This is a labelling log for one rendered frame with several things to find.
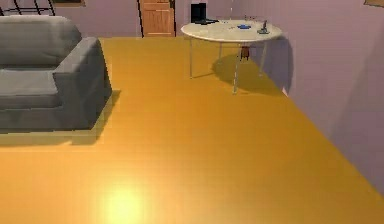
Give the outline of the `white round table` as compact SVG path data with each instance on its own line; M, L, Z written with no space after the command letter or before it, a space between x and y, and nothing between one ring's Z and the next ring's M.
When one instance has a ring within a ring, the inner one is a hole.
M222 53L222 45L226 43L237 44L238 53L237 60L235 64L235 72L233 78L233 90L232 93L236 94L238 90L238 68L240 61L240 53L242 46L248 46L251 49L251 46L254 43L262 43L262 55L261 61L259 63L259 75L263 75L263 67L265 63L265 57L267 53L268 42L276 40L283 36L283 31L277 26L270 24L267 21L267 29L269 34L261 35L257 33L264 21L255 21L255 20L218 20L216 23L208 25L200 25L195 23L189 23L181 27L181 32L190 38L189 46L191 50L192 40L203 40L209 42L217 42L219 44L219 53ZM251 25L250 29L239 29L237 26L240 24ZM189 59L192 59L192 50L189 56Z

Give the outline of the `wooden room door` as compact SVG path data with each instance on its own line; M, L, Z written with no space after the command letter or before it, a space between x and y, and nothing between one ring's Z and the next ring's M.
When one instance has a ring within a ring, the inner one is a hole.
M144 37L174 37L175 8L169 0L139 0L142 35Z

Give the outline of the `black laptop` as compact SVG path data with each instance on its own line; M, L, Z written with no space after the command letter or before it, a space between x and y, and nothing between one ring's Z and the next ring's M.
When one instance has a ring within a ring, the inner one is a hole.
M207 18L207 4L206 3L196 3L191 5L191 22L200 25L208 25L216 23L215 19Z

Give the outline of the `dark framed picture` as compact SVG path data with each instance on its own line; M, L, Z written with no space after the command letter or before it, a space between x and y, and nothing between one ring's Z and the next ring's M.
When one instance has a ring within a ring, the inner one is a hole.
M85 0L52 0L57 7L84 7Z

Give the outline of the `grey sofa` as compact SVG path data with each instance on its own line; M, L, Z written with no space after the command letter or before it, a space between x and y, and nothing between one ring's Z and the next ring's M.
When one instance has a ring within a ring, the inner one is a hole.
M0 16L0 133L91 129L111 94L98 38L62 16Z

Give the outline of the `black metal frame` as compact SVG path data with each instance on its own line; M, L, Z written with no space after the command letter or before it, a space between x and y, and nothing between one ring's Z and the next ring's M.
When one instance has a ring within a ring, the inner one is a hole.
M47 15L55 16L56 11L52 0L6 0L7 6L2 7L0 0L0 16L11 15Z

